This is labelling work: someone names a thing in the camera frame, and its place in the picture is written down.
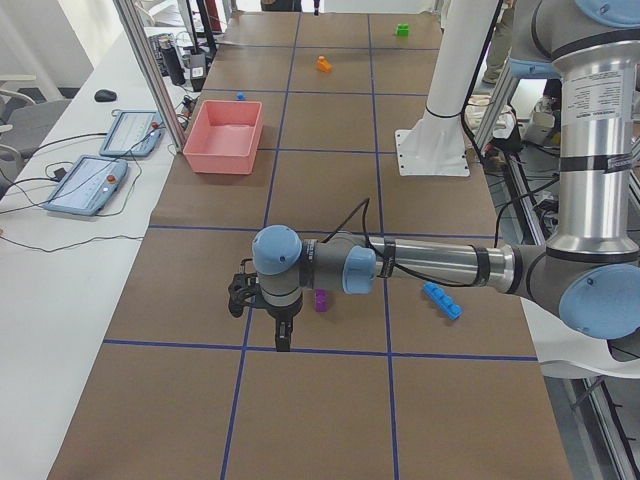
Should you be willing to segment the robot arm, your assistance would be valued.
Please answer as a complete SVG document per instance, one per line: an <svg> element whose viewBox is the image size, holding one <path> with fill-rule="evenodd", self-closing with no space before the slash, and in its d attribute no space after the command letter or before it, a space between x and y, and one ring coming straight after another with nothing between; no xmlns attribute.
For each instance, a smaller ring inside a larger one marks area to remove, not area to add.
<svg viewBox="0 0 640 480"><path fill-rule="evenodd" d="M632 96L639 61L635 1L521 1L511 68L562 83L559 224L543 246L452 245L353 235L303 240L283 225L252 243L253 272L229 285L229 310L263 309L275 345L291 345L306 289L367 294L378 278L489 286L526 298L569 328L617 339L639 327L639 248L627 233Z"/></svg>

